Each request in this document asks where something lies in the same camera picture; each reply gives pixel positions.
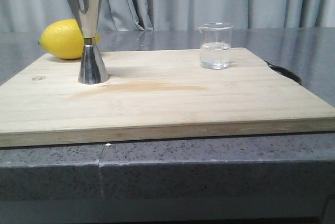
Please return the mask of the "steel double jigger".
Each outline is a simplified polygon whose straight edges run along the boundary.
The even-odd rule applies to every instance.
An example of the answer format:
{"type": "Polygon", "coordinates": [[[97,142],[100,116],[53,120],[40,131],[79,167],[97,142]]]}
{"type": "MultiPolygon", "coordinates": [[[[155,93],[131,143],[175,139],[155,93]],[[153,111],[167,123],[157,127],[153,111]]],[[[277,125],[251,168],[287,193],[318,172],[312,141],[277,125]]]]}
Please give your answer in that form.
{"type": "Polygon", "coordinates": [[[82,84],[106,82],[109,75],[96,45],[96,32],[102,0],[67,0],[83,36],[78,81],[82,84]]]}

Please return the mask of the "wooden cutting board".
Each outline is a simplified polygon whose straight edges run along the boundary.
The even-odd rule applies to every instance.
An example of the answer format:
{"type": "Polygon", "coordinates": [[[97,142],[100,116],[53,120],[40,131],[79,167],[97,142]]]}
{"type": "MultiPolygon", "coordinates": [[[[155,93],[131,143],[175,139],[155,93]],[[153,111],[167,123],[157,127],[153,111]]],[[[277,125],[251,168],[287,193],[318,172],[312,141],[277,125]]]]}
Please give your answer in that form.
{"type": "Polygon", "coordinates": [[[104,52],[110,78],[45,54],[1,86],[1,146],[334,130],[334,107],[245,48],[209,70],[199,51],[104,52]]]}

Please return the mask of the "clear glass beaker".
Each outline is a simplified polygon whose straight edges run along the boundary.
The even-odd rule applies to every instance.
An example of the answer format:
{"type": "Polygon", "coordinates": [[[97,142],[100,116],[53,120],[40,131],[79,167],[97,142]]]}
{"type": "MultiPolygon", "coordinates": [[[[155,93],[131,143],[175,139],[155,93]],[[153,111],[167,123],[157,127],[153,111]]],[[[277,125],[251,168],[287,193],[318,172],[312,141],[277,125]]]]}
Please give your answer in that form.
{"type": "Polygon", "coordinates": [[[229,67],[233,24],[205,23],[198,27],[202,37],[200,65],[211,70],[229,67]]]}

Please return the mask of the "yellow lemon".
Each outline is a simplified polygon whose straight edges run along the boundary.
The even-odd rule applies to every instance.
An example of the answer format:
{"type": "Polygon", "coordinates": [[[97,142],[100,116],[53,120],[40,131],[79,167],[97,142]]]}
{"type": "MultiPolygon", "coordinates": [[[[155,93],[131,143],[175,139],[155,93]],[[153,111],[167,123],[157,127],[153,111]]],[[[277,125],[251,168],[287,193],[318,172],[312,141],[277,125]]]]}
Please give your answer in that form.
{"type": "Polygon", "coordinates": [[[58,58],[74,60],[82,57],[84,40],[76,20],[64,19],[44,30],[39,45],[58,58]]]}

